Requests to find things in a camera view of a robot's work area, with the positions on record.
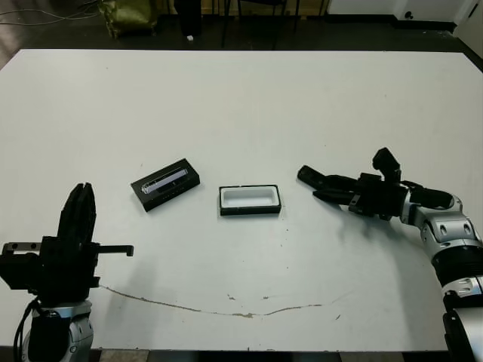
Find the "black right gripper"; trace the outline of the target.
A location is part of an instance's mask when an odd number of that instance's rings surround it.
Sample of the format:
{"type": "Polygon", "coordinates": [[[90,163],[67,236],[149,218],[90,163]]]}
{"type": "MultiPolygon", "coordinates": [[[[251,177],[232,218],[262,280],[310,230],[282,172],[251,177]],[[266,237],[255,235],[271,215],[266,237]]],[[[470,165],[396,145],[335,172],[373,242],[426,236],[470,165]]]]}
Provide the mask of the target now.
{"type": "Polygon", "coordinates": [[[402,215],[408,193],[405,186],[369,173],[362,173],[358,179],[327,175],[322,178],[321,188],[312,193],[317,199],[330,204],[348,204],[353,213],[369,217],[378,215],[386,221],[402,215]],[[354,192],[341,191],[353,189],[354,192]]]}

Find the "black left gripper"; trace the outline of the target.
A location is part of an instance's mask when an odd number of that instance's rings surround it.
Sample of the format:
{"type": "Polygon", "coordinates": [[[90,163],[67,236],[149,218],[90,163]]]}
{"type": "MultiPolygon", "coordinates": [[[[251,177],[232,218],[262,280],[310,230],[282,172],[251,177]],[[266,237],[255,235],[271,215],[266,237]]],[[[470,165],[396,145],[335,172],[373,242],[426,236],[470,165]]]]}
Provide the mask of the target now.
{"type": "Polygon", "coordinates": [[[61,211],[57,237],[45,236],[40,242],[11,242],[3,246],[1,279],[12,290],[25,290],[41,302],[84,301],[90,289],[99,287],[99,278],[94,273],[100,254],[134,255],[132,245],[103,246],[92,242],[96,217],[92,185],[77,184],[61,211]]]}

